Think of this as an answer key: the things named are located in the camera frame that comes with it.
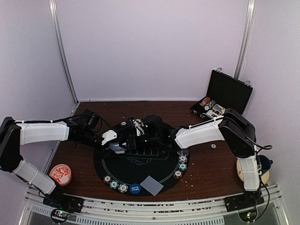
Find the blue patterned card deck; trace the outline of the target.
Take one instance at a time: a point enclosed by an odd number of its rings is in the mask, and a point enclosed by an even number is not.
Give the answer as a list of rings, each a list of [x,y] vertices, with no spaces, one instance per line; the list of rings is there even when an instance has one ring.
[[[112,150],[116,154],[124,154],[126,151],[126,149],[121,147],[118,142],[110,142],[107,149]]]

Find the clear round dealer button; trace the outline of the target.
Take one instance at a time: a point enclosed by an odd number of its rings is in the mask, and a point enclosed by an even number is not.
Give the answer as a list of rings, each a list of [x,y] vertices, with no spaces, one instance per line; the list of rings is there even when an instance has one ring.
[[[189,150],[188,149],[182,149],[177,151],[179,156],[187,156],[189,154]]]

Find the blue white chip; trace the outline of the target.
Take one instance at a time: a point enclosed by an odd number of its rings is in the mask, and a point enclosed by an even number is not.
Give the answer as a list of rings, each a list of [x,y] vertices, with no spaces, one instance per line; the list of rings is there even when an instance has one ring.
[[[180,163],[186,163],[188,160],[187,156],[181,155],[179,156],[179,162]]]
[[[127,184],[120,184],[118,186],[118,190],[121,193],[126,193],[128,191],[128,185]]]

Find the card dealt to small blind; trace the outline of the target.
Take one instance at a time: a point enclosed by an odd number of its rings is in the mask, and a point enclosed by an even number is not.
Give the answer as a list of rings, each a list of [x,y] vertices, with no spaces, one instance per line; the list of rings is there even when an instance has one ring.
[[[151,176],[148,176],[145,180],[143,180],[140,185],[153,196],[156,196],[164,187]]]

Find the blue small blind button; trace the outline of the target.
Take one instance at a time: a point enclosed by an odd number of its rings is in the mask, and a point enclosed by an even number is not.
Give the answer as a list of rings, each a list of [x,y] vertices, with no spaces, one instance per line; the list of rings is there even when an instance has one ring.
[[[136,194],[140,193],[141,186],[139,184],[134,183],[129,187],[129,191],[130,191],[130,193],[136,195]]]

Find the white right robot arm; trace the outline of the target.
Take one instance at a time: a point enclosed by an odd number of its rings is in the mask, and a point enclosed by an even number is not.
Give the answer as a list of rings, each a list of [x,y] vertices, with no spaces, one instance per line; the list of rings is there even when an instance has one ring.
[[[246,193],[241,195],[240,203],[250,207],[258,200],[261,175],[257,162],[255,127],[234,109],[229,108],[221,116],[179,129],[169,128],[157,115],[129,119],[120,137],[129,150],[157,147],[179,151],[199,144],[224,141],[241,164]]]

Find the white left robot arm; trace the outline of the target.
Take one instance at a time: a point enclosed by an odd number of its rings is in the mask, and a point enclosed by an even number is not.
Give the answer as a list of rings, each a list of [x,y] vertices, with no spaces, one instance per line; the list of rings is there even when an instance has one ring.
[[[0,168],[24,179],[49,195],[50,202],[57,208],[63,208],[68,202],[67,197],[57,190],[58,185],[51,177],[21,155],[22,146],[72,141],[100,149],[116,137],[113,129],[98,135],[76,119],[24,121],[6,117],[0,127]]]

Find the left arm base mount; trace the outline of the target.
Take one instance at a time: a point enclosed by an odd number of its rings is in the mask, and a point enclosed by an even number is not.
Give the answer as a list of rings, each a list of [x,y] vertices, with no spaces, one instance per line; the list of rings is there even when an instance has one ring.
[[[82,211],[84,199],[64,194],[60,186],[56,186],[50,194],[45,194],[40,190],[38,194],[43,198],[44,205],[54,207],[50,213],[50,219],[55,224],[65,223],[72,213]]]

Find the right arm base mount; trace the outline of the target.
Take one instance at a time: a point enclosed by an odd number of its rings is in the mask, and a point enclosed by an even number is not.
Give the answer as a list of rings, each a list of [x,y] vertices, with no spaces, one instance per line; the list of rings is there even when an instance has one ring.
[[[226,197],[224,203],[227,212],[239,211],[239,217],[243,222],[252,223],[258,217],[257,205],[264,203],[264,198],[258,189]]]

